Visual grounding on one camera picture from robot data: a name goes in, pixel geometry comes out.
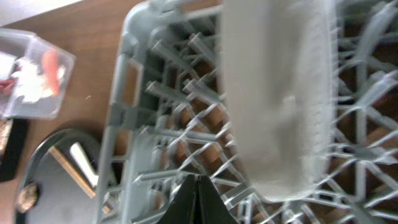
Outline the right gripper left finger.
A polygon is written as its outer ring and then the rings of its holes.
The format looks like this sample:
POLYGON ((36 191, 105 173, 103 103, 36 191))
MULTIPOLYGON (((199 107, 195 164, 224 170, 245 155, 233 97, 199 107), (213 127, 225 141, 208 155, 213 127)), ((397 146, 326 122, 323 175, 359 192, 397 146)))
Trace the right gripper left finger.
POLYGON ((197 199, 197 177, 188 175, 157 224, 194 224, 197 199))

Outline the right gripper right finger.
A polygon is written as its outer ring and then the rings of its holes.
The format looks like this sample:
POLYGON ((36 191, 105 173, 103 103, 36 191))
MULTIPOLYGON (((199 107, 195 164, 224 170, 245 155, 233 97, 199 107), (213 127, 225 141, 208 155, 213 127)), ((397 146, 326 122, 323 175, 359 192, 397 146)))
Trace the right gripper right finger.
POLYGON ((210 178, 204 175, 197 180, 197 223, 237 224, 210 178))

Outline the wooden chopstick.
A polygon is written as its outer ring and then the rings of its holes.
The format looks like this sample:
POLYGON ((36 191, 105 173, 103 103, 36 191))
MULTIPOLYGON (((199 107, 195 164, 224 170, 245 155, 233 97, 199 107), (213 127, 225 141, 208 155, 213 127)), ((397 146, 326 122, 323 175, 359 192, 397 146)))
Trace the wooden chopstick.
POLYGON ((88 184, 83 176, 72 166, 69 160, 55 147, 49 149, 49 153, 62 166, 62 168, 69 174, 69 176, 78 184, 78 186, 87 194, 89 198, 95 197, 95 191, 88 184))

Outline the white plastic fork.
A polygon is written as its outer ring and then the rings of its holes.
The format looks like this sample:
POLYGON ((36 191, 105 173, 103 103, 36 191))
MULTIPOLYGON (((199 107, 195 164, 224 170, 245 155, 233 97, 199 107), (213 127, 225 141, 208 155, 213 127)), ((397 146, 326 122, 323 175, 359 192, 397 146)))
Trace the white plastic fork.
POLYGON ((78 142, 73 143, 70 147, 70 154, 72 155, 72 158, 75 160, 75 162, 78 164, 82 173, 88 179, 90 185, 95 188, 98 185, 99 177, 94 167, 91 165, 91 162, 81 144, 78 142))

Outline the brown round cookie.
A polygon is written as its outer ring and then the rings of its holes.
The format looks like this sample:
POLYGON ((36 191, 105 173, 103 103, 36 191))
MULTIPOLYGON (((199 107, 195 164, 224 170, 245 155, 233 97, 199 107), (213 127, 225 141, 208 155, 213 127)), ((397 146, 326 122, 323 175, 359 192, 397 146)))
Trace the brown round cookie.
POLYGON ((36 183, 26 185, 17 198, 17 210, 25 213, 35 206, 39 199, 39 187, 36 183))

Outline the grey plate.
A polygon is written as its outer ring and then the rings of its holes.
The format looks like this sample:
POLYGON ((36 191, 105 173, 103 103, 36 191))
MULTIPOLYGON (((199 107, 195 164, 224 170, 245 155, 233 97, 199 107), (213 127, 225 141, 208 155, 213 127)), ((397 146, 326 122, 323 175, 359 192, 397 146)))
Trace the grey plate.
POLYGON ((238 157, 265 200, 309 196, 325 175, 335 118, 335 3, 227 0, 222 87, 238 157))

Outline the orange carrot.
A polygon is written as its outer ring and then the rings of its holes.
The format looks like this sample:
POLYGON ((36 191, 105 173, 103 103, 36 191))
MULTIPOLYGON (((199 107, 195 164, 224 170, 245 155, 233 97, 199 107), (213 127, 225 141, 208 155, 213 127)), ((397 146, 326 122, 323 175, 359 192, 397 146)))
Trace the orange carrot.
POLYGON ((43 54, 42 68, 46 89, 50 90, 53 96, 57 96, 60 92, 60 85, 57 79, 58 55, 56 50, 52 49, 43 54))

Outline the white paper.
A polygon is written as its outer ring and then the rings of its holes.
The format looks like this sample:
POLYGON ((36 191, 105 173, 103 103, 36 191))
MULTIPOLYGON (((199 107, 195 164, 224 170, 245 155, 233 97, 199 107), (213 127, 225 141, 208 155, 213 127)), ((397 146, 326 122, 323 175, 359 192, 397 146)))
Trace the white paper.
POLYGON ((12 96, 22 97, 22 102, 28 104, 36 103, 42 98, 56 97, 46 89, 44 72, 39 71, 37 64, 20 58, 16 60, 16 65, 17 70, 11 74, 11 78, 16 79, 12 96))

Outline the red foil snack wrapper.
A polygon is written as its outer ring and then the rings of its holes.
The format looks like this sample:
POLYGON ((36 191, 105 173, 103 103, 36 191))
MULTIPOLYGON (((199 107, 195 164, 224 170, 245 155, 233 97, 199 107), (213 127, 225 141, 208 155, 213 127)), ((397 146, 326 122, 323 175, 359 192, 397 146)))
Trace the red foil snack wrapper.
POLYGON ((0 92, 2 95, 10 95, 14 88, 16 80, 13 78, 0 81, 0 92))

